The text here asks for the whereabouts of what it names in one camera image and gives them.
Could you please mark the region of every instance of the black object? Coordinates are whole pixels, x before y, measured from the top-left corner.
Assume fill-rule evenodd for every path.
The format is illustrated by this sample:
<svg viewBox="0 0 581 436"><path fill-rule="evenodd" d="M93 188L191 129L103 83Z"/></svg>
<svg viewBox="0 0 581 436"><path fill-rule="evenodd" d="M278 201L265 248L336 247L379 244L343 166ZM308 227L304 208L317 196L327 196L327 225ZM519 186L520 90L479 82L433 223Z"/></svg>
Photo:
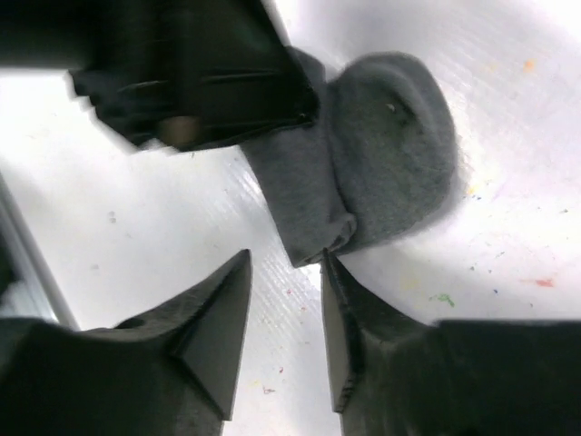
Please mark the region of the black object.
<svg viewBox="0 0 581 436"><path fill-rule="evenodd" d="M6 0L0 64L75 69L76 93L135 145L232 145L318 110L261 0Z"/></svg>
<svg viewBox="0 0 581 436"><path fill-rule="evenodd" d="M244 251L114 329L0 320L0 434L219 435L231 416L250 288Z"/></svg>
<svg viewBox="0 0 581 436"><path fill-rule="evenodd" d="M323 259L333 410L345 436L581 434L581 323L411 320Z"/></svg>

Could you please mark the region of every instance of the fabric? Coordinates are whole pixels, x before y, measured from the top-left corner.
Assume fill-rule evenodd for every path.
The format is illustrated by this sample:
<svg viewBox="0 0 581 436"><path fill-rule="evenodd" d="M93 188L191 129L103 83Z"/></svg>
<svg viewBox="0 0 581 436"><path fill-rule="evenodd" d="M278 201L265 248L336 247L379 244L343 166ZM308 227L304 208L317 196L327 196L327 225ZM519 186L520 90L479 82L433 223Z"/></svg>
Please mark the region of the fabric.
<svg viewBox="0 0 581 436"><path fill-rule="evenodd" d="M320 98L312 126L241 146L295 267L390 240L448 196L456 143L428 69L400 53L371 54L325 83L298 52Z"/></svg>

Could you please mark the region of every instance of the white table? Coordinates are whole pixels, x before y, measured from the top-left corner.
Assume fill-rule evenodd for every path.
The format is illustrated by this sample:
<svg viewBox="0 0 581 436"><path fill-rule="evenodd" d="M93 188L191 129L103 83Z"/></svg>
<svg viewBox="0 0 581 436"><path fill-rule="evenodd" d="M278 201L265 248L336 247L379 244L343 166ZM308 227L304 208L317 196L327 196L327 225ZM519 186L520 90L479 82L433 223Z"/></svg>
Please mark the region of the white table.
<svg viewBox="0 0 581 436"><path fill-rule="evenodd" d="M422 58L455 117L461 183L440 220L342 260L407 314L580 318L581 6L565 0L277 2L291 41L340 68ZM339 435L319 268L293 271L235 149L135 154L62 74L0 80L0 169L66 309L112 326L250 248L254 285L225 435Z"/></svg>

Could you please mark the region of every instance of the orange paint mark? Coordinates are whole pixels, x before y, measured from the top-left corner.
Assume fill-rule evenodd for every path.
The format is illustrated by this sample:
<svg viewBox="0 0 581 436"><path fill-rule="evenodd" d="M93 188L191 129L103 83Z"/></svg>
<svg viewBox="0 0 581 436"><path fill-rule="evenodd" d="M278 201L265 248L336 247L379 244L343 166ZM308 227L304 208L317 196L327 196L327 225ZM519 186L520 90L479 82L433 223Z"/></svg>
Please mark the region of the orange paint mark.
<svg viewBox="0 0 581 436"><path fill-rule="evenodd" d="M535 59L528 59L527 61L525 61L525 65L523 66L523 70L525 70L525 73L530 73L531 71L533 71L535 69Z"/></svg>
<svg viewBox="0 0 581 436"><path fill-rule="evenodd" d="M538 279L538 280L521 280L522 283L530 283L535 284L540 288L554 288L555 287L555 279Z"/></svg>

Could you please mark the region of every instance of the folded cloth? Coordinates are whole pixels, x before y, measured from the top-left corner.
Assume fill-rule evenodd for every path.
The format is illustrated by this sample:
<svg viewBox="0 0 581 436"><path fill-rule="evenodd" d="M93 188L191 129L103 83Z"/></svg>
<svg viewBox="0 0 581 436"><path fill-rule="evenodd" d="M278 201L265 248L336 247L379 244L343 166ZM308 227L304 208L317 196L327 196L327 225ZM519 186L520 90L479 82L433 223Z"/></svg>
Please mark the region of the folded cloth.
<svg viewBox="0 0 581 436"><path fill-rule="evenodd" d="M241 146L295 267L408 230L446 199L457 160L446 100L418 59L367 55L327 84L319 61L297 56L319 120Z"/></svg>

